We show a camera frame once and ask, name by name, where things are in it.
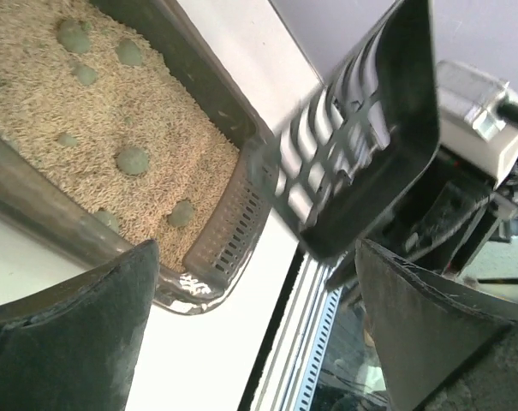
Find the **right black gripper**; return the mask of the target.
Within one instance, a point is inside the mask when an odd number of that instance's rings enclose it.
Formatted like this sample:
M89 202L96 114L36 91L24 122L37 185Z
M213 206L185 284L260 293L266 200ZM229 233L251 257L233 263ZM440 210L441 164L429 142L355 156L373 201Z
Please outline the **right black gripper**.
M517 212L518 164L495 188L485 173L441 149L394 209L386 247L427 270L455 277Z

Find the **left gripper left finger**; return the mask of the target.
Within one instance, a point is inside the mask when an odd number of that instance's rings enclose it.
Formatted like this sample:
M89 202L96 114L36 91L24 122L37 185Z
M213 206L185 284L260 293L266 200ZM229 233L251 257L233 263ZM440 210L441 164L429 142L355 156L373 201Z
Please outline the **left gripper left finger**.
M0 410L123 410L158 280L147 240L0 306Z

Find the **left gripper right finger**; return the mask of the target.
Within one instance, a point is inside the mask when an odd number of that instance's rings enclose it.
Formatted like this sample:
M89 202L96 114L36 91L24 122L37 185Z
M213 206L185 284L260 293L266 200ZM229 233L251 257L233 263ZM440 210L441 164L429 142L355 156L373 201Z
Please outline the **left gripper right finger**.
M370 240L355 266L392 409L518 410L518 303Z

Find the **black slotted litter scoop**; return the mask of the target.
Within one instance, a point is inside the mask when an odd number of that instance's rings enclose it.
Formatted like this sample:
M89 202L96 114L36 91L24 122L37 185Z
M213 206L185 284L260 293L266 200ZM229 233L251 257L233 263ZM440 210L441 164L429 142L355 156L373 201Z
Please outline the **black slotted litter scoop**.
M396 1L252 151L249 176L319 262L350 253L439 148L427 1Z

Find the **brown translucent litter box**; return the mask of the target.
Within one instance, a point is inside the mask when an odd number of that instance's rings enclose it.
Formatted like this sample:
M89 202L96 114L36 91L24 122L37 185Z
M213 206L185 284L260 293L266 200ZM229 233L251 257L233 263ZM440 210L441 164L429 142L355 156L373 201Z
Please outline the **brown translucent litter box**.
M57 42L68 19L88 52ZM141 66L119 62L122 39ZM97 71L92 85L72 75L78 64ZM247 176L268 131L177 1L0 1L0 78L0 218L85 267L155 239L156 301L172 312L229 296L269 214ZM116 167L126 146L148 153L146 173ZM194 218L173 228L184 199Z

